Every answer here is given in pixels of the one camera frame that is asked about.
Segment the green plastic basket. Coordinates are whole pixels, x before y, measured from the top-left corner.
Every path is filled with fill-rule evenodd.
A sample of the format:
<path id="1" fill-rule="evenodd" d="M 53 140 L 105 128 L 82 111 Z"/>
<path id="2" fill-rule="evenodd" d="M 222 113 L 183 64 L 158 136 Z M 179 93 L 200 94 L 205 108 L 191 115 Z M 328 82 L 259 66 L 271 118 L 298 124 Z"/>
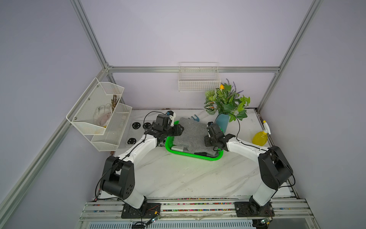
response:
<path id="1" fill-rule="evenodd" d="M 171 147 L 173 146 L 174 137 L 175 136 L 169 136 L 169 137 L 166 138 L 166 141 L 165 141 L 165 148 L 170 153 L 173 153 L 171 151 Z M 222 150 L 215 150 L 215 151 L 219 152 L 218 157 L 215 157 L 215 158 L 206 157 L 206 156 L 192 155 L 192 154 L 185 154 L 185 153 L 178 153 L 178 152 L 174 152 L 173 154 L 180 155 L 180 156 L 187 156 L 187 157 L 197 158 L 197 159 L 202 159 L 202 160 L 208 160 L 208 161 L 217 161 L 217 160 L 222 158 L 222 156 L 224 155 L 224 152 Z"/>

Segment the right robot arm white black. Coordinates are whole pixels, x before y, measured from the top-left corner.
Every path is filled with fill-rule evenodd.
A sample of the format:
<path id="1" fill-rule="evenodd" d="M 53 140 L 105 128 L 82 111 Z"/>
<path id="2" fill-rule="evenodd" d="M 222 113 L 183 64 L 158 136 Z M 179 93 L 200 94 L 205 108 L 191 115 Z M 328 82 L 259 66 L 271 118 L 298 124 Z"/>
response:
<path id="1" fill-rule="evenodd" d="M 236 138 L 233 134 L 224 134 L 218 124 L 209 122 L 207 147 L 237 153 L 257 163 L 261 184 L 249 199 L 249 206 L 259 211 L 272 199 L 282 185 L 293 176 L 293 169 L 282 150 L 277 146 L 261 147 Z"/>

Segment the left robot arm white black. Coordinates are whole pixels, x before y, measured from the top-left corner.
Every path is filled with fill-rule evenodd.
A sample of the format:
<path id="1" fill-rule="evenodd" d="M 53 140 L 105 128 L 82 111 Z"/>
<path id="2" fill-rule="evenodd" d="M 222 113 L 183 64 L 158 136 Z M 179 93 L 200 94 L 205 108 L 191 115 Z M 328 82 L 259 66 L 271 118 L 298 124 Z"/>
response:
<path id="1" fill-rule="evenodd" d="M 115 196 L 135 210 L 145 212 L 147 198 L 135 189 L 134 166 L 165 138 L 182 135 L 184 128 L 174 124 L 175 117 L 173 111 L 159 114 L 142 138 L 124 155 L 108 157 L 98 182 L 100 190 Z"/>

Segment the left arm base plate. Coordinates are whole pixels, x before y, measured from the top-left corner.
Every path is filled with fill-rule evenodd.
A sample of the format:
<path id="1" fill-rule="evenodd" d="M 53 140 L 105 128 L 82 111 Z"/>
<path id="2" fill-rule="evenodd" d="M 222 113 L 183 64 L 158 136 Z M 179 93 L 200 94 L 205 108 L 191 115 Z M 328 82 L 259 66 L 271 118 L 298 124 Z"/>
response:
<path id="1" fill-rule="evenodd" d="M 122 210 L 122 219 L 152 219 L 160 214 L 161 203 L 143 203 L 139 209 L 125 204 Z"/>

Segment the grey scarf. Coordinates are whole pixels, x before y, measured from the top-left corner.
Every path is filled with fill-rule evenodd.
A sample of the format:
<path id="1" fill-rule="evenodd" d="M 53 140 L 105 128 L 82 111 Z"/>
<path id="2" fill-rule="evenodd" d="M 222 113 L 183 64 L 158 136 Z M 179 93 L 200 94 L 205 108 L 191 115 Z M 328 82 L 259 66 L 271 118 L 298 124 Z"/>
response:
<path id="1" fill-rule="evenodd" d="M 181 136 L 175 136 L 173 146 L 186 147 L 192 153 L 207 153 L 207 157 L 218 157 L 219 152 L 214 147 L 205 146 L 205 136 L 208 135 L 207 124 L 188 118 L 181 118 L 179 124 L 184 127 Z"/>

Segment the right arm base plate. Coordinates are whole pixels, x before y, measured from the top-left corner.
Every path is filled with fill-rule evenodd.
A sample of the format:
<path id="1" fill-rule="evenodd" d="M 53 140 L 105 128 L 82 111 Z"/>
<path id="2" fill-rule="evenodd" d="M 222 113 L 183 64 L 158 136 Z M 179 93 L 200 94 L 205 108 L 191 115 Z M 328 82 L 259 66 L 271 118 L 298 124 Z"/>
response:
<path id="1" fill-rule="evenodd" d="M 235 202 L 234 208 L 237 217 L 273 217 L 274 211 L 271 202 L 258 206 L 255 202 Z"/>

